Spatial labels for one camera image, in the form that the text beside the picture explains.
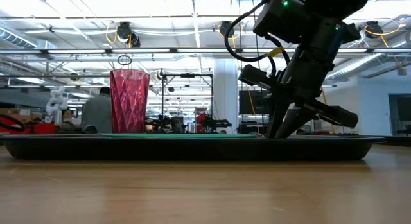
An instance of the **table surface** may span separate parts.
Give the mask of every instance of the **table surface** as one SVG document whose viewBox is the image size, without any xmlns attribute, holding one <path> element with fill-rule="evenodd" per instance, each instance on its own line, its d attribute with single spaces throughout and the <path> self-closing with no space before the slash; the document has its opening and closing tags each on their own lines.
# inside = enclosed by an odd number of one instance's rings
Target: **table surface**
<svg viewBox="0 0 411 224">
<path fill-rule="evenodd" d="M 0 147 L 0 223 L 410 223 L 411 148 L 355 162 L 21 161 Z"/>
</svg>

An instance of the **black tray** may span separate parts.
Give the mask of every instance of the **black tray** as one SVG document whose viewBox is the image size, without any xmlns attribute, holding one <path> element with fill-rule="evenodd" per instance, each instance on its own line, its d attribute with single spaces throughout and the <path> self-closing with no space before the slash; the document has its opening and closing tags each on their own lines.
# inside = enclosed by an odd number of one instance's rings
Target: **black tray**
<svg viewBox="0 0 411 224">
<path fill-rule="evenodd" d="M 100 134 L 0 136 L 17 159 L 69 160 L 358 160 L 382 137 L 169 139 Z"/>
</svg>

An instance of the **ceiling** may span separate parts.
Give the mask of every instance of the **ceiling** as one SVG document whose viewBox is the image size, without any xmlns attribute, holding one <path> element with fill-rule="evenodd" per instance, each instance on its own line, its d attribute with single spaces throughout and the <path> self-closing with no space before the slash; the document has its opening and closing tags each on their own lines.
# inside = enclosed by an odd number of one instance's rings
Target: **ceiling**
<svg viewBox="0 0 411 224">
<path fill-rule="evenodd" d="M 13 29 L 24 38 L 32 41 L 47 40 L 58 49 L 94 49 L 94 48 L 125 48 L 126 44 L 117 40 L 111 44 L 106 39 L 114 39 L 115 27 L 121 21 L 131 22 L 131 28 L 138 34 L 142 48 L 224 48 L 223 38 L 217 32 L 221 21 L 233 21 L 239 14 L 250 10 L 259 0 L 0 0 L 0 27 Z M 360 11 L 348 17 L 346 23 L 355 23 L 363 28 L 367 21 L 378 21 L 384 32 L 398 29 L 387 35 L 389 41 L 401 35 L 411 27 L 410 0 L 370 0 Z M 399 28 L 399 19 L 404 18 Z M 247 17 L 242 22 L 241 37 L 233 40 L 237 48 L 274 48 L 274 45 L 252 32 L 254 18 Z M 236 28 L 235 36 L 240 29 Z M 295 47 L 282 42 L 284 47 Z M 361 42 L 344 44 L 344 48 L 379 47 L 381 39 L 364 38 Z M 0 48 L 16 49 L 17 47 L 0 40 Z M 35 56 L 8 56 L 24 63 L 25 58 Z M 121 66 L 111 58 L 107 60 L 88 62 L 49 62 L 49 67 L 56 68 L 55 74 L 107 74 L 110 70 Z M 144 69 L 151 72 L 152 82 L 156 84 L 156 72 L 163 69 L 166 73 L 204 73 L 213 71 L 217 55 L 134 55 L 134 62 L 127 66 L 132 69 Z M 338 65 L 347 58 L 339 56 L 335 60 Z M 282 57 L 276 58 L 279 69 L 285 67 Z M 46 70 L 45 62 L 26 62 L 26 64 Z M 263 70 L 269 70 L 270 64 L 263 60 L 260 63 Z M 205 84 L 201 78 L 175 79 L 177 84 Z M 209 87 L 200 89 L 209 93 Z M 176 89 L 175 94 L 194 94 L 195 89 Z M 207 105 L 206 99 L 196 99 L 194 106 Z"/>
</svg>

